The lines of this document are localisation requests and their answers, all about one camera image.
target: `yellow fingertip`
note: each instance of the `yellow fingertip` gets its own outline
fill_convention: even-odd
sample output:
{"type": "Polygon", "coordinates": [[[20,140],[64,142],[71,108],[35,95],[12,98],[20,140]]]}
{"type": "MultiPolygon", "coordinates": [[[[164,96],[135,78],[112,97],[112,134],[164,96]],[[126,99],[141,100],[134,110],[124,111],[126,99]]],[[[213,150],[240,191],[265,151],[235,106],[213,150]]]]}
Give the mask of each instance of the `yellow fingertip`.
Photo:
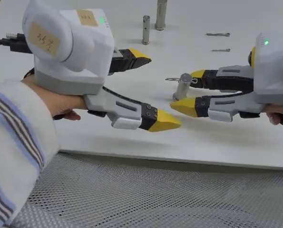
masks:
{"type": "Polygon", "coordinates": [[[195,110],[195,98],[184,98],[179,101],[172,102],[170,107],[182,114],[198,117],[195,110]]]}
{"type": "Polygon", "coordinates": [[[202,78],[204,73],[205,73],[205,70],[198,70],[198,71],[191,73],[190,75],[192,76],[192,78],[202,78]]]}
{"type": "Polygon", "coordinates": [[[136,49],[129,48],[130,52],[136,57],[136,58],[148,58],[151,59],[149,56],[146,56],[145,54],[141,53],[140,51],[137,51],[136,49]]]}
{"type": "Polygon", "coordinates": [[[163,110],[157,110],[157,120],[149,128],[149,132],[160,132],[171,129],[176,129],[181,126],[181,122],[179,122],[176,118],[174,118],[171,114],[166,113],[163,110]]]}
{"type": "Polygon", "coordinates": [[[254,56],[255,56],[255,47],[252,48],[251,51],[251,68],[254,68],[254,56]]]}

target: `striped sleeve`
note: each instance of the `striped sleeve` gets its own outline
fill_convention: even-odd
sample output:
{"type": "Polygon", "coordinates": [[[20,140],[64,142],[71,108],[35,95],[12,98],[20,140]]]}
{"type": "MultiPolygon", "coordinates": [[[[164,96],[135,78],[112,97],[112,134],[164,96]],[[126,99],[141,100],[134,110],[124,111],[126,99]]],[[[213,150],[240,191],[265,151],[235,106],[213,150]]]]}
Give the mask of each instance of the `striped sleeve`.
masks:
{"type": "Polygon", "coordinates": [[[0,227],[9,227],[59,143],[43,101],[21,82],[0,85],[0,227]]]}

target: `power cord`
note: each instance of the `power cord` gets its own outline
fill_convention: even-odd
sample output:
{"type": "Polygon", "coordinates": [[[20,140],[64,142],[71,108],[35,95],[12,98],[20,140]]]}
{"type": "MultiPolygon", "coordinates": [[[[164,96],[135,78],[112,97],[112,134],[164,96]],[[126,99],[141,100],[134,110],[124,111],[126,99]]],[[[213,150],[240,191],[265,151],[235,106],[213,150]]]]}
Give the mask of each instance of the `power cord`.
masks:
{"type": "Polygon", "coordinates": [[[10,51],[32,54],[24,34],[7,34],[6,38],[0,39],[0,46],[10,47],[10,51]]]}

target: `human hand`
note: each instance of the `human hand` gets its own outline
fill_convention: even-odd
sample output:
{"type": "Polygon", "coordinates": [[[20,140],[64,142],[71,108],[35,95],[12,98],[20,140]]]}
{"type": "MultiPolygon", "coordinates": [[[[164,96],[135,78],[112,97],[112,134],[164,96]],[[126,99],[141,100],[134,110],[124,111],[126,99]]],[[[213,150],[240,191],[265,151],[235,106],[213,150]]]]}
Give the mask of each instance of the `human hand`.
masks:
{"type": "Polygon", "coordinates": [[[81,96],[60,95],[43,89],[36,85],[34,75],[30,75],[22,80],[31,88],[46,104],[51,116],[65,114],[65,119],[80,120],[81,117],[73,109],[87,109],[81,96]]]}
{"type": "Polygon", "coordinates": [[[278,113],[283,114],[283,105],[267,105],[264,109],[264,112],[266,112],[269,121],[273,125],[278,125],[281,122],[281,119],[278,115],[278,113]]]}

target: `metal pin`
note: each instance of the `metal pin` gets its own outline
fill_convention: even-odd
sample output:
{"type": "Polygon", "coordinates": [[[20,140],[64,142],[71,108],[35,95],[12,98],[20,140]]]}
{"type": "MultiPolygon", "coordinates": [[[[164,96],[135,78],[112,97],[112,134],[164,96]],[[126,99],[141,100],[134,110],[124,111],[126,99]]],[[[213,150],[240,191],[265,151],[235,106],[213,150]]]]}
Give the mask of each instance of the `metal pin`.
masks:
{"type": "Polygon", "coordinates": [[[150,16],[143,16],[143,33],[142,44],[148,45],[150,43],[150,16]]]}
{"type": "MultiPolygon", "coordinates": [[[[180,81],[180,78],[178,78],[178,77],[167,77],[165,80],[166,80],[166,81],[179,82],[179,81],[180,81]]],[[[197,84],[197,82],[198,82],[198,79],[197,79],[197,78],[193,78],[192,81],[191,81],[192,84],[197,84]]]]}
{"type": "Polygon", "coordinates": [[[157,0],[155,29],[158,31],[165,30],[166,28],[166,5],[167,0],[157,0]]]}
{"type": "Polygon", "coordinates": [[[226,52],[229,52],[229,51],[231,51],[231,49],[230,48],[227,48],[227,49],[213,49],[211,51],[226,51],[226,52]]]}
{"type": "Polygon", "coordinates": [[[173,94],[174,101],[179,101],[187,97],[187,92],[191,82],[192,82],[192,76],[190,74],[184,73],[180,76],[180,80],[178,82],[176,92],[173,94]]]}
{"type": "Polygon", "coordinates": [[[215,37],[229,37],[230,33],[206,33],[207,36],[215,36],[215,37]]]}

